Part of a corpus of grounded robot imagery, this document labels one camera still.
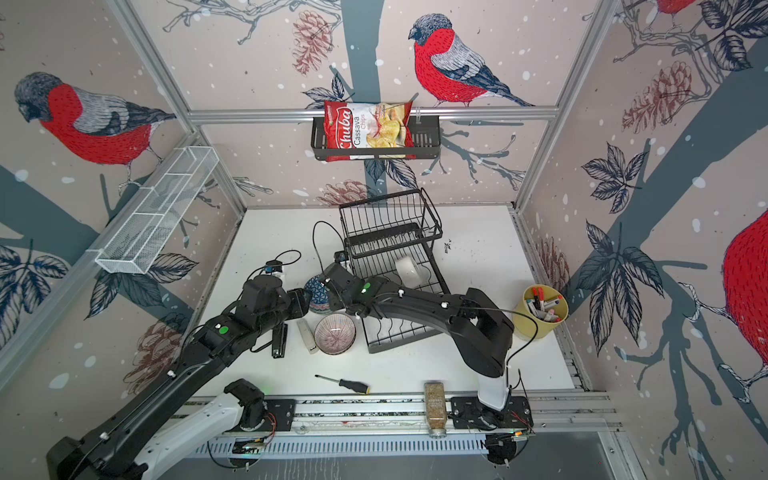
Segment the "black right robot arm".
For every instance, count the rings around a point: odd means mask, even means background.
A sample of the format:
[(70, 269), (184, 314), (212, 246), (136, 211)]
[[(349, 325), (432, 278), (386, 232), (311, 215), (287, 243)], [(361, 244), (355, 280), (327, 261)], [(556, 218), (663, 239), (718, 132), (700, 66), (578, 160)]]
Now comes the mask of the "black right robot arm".
[(506, 407), (514, 325), (483, 291), (470, 288), (459, 295), (414, 290), (381, 276), (357, 277), (337, 263), (326, 267), (321, 279), (330, 298), (352, 316), (407, 320), (450, 336), (478, 375), (479, 402), (495, 411)]

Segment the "blue patterned bowl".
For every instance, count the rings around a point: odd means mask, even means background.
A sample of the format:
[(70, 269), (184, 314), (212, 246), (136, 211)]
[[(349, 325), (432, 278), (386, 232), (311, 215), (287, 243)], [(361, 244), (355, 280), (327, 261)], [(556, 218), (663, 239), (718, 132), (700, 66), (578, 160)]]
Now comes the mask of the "blue patterned bowl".
[(310, 278), (304, 285), (309, 298), (309, 310), (323, 314), (331, 312), (329, 292), (319, 275)]

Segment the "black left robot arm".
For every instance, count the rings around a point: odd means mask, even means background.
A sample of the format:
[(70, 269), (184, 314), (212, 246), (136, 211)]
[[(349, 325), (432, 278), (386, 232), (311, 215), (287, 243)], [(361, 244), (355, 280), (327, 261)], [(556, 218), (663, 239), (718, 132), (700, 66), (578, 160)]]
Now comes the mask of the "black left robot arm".
[(204, 442), (235, 428), (277, 430), (263, 392), (245, 379), (229, 383), (211, 403), (168, 427), (168, 420), (204, 385), (252, 350), (265, 333), (304, 317), (311, 295), (285, 290), (259, 275), (238, 299), (185, 340), (165, 372), (81, 439), (64, 437), (47, 453), (52, 479), (157, 479)]

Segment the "white ceramic bowl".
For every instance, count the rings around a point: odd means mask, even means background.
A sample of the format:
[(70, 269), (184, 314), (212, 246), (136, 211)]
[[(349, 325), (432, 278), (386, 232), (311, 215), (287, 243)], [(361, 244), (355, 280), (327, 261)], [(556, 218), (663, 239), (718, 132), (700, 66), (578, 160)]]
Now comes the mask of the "white ceramic bowl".
[(410, 289), (416, 289), (424, 285), (428, 280), (428, 271), (408, 255), (402, 256), (395, 261), (395, 270), (401, 284)]

